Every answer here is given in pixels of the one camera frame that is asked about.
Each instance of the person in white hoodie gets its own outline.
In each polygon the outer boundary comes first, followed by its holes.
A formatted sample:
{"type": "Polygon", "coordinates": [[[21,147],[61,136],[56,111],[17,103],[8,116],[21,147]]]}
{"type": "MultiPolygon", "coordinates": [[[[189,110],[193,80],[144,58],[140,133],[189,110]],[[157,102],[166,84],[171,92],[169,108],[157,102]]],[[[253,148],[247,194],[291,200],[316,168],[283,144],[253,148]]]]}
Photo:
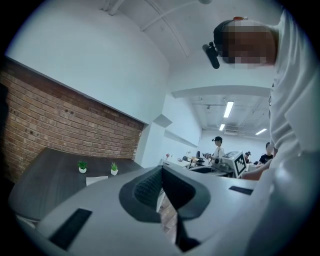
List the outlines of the person in white hoodie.
{"type": "Polygon", "coordinates": [[[269,98],[273,159],[242,178],[258,180],[303,151],[320,149],[320,68],[307,37],[287,10],[276,26],[236,17],[213,32],[217,53],[229,64],[271,65],[275,76],[269,98]]]}

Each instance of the ceiling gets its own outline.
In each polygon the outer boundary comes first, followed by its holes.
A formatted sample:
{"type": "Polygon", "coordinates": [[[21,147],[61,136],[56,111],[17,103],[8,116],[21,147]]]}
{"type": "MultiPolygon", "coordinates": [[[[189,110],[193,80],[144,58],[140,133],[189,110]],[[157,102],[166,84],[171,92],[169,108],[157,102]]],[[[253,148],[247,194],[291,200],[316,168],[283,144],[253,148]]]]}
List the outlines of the ceiling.
{"type": "Polygon", "coordinates": [[[267,97],[249,95],[205,95],[190,98],[200,124],[205,130],[232,130],[238,136],[269,138],[269,133],[255,135],[269,127],[269,102],[267,97]],[[224,118],[228,101],[234,101],[228,118],[224,118]]]}
{"type": "Polygon", "coordinates": [[[197,0],[106,1],[121,2],[118,10],[148,35],[170,64],[201,50],[224,20],[244,16],[276,25],[281,16],[281,9],[271,0],[212,0],[210,4],[197,0]]]}
{"type": "MultiPolygon", "coordinates": [[[[213,30],[234,16],[248,17],[269,25],[278,24],[280,6],[272,0],[105,0],[105,11],[119,10],[131,19],[159,48],[169,64],[180,65],[213,40],[213,30]]],[[[269,127],[268,98],[252,95],[203,95],[189,98],[203,129],[236,130],[239,136],[269,127]],[[223,118],[227,101],[234,101],[229,118],[223,118]]],[[[268,138],[263,132],[260,138],[268,138]]]]}

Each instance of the dark table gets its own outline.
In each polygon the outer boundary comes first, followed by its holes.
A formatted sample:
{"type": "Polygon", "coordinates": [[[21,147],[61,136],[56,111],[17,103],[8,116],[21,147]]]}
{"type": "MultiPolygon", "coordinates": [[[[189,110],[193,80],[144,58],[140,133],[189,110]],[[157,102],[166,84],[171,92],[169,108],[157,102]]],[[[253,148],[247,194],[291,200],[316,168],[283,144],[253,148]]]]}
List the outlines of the dark table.
{"type": "Polygon", "coordinates": [[[78,155],[46,147],[14,185],[9,206],[21,217],[40,221],[56,206],[85,188],[86,177],[114,178],[112,162],[118,165],[117,176],[143,169],[131,159],[78,155]],[[79,161],[87,162],[86,173],[79,172],[79,161]]]}

